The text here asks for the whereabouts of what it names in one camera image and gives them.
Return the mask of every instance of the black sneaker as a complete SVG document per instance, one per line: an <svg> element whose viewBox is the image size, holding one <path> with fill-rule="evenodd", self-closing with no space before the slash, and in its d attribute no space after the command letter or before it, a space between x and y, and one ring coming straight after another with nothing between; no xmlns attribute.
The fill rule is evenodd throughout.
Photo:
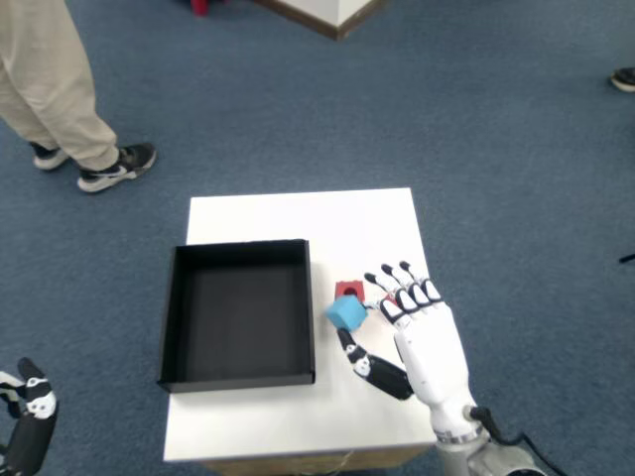
<svg viewBox="0 0 635 476"><path fill-rule="evenodd" d="M611 74L611 82L620 91L635 92L635 67L622 67Z"/></svg>
<svg viewBox="0 0 635 476"><path fill-rule="evenodd" d="M31 147L36 155L33 157L33 163L41 171L52 171L61 166L68 159L68 155L62 149L45 149L40 144L31 142Z"/></svg>
<svg viewBox="0 0 635 476"><path fill-rule="evenodd" d="M152 144L122 147L114 166L103 171L81 169L77 185L88 193L102 191L122 180L136 179L149 169L156 159L157 151Z"/></svg>

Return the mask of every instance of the black tray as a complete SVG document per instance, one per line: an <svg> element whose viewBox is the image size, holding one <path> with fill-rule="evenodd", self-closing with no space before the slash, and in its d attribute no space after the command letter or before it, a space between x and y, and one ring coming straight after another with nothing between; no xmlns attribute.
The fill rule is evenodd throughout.
<svg viewBox="0 0 635 476"><path fill-rule="evenodd" d="M309 242L177 247L159 385L171 393L312 384Z"/></svg>

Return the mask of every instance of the red object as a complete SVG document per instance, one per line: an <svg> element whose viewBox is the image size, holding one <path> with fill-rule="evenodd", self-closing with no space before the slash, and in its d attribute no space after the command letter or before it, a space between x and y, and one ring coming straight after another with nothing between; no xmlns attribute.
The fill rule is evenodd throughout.
<svg viewBox="0 0 635 476"><path fill-rule="evenodd" d="M361 281L340 281L335 285L335 299L342 296L357 296L360 302L364 302L364 283Z"/></svg>
<svg viewBox="0 0 635 476"><path fill-rule="evenodd" d="M207 0L191 0L191 8L197 15L207 15Z"/></svg>

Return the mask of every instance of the blue cube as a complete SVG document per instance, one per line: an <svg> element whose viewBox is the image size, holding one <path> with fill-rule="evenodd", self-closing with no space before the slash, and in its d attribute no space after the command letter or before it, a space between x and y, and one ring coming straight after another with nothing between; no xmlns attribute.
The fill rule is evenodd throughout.
<svg viewBox="0 0 635 476"><path fill-rule="evenodd" d="M326 317L338 329L353 331L361 325L368 315L366 308L355 296L339 297L326 310Z"/></svg>

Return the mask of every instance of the white shoe sole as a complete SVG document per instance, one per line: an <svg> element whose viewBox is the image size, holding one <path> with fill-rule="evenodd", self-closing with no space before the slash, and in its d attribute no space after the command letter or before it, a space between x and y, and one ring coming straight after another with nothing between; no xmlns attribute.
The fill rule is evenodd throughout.
<svg viewBox="0 0 635 476"><path fill-rule="evenodd" d="M157 151L152 155L152 159L148 161L148 164L143 166L141 169L137 169L136 171L131 171L128 174L124 174L119 177L104 177L98 181L89 182L85 181L83 178L77 179L77 186L86 193L97 193L102 190L106 190L107 188L111 188L112 186L120 183L123 180L134 180L140 176L142 176L148 169L155 163L157 160Z"/></svg>
<svg viewBox="0 0 635 476"><path fill-rule="evenodd" d="M613 85L618 88L620 91L624 92L635 92L635 86L631 86L630 84L624 84L623 82L618 81L615 78L615 74L611 75L611 82Z"/></svg>
<svg viewBox="0 0 635 476"><path fill-rule="evenodd" d="M64 151L58 151L52 159L40 159L38 156L33 157L33 164L41 171L52 171L58 168L69 159Z"/></svg>

